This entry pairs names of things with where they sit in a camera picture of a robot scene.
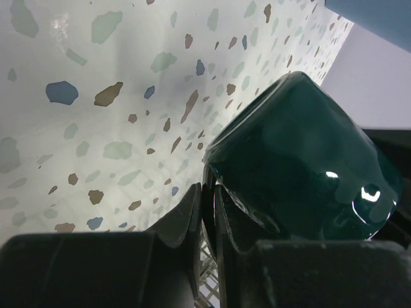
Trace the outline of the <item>dark green mug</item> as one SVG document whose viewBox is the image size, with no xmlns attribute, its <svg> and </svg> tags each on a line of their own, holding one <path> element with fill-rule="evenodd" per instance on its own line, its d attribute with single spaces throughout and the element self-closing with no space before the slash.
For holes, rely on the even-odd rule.
<svg viewBox="0 0 411 308">
<path fill-rule="evenodd" d="M 398 168 L 306 73 L 287 73 L 208 145 L 204 162 L 280 240 L 368 240 L 393 216 Z"/>
</svg>

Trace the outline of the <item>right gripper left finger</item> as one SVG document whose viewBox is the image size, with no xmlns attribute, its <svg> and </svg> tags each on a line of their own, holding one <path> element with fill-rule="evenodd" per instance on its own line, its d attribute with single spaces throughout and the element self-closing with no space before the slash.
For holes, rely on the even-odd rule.
<svg viewBox="0 0 411 308">
<path fill-rule="evenodd" d="M 24 234 L 1 247 L 2 307 L 192 307 L 200 184 L 144 232 Z"/>
</svg>

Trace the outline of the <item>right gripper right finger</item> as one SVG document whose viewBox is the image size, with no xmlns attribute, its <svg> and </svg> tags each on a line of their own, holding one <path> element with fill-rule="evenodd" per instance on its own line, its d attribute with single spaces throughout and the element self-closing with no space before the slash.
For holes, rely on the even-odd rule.
<svg viewBox="0 0 411 308">
<path fill-rule="evenodd" d="M 397 210 L 370 241 L 277 241 L 215 187 L 222 307 L 410 306 L 410 132 L 366 134 L 404 179 Z"/>
</svg>

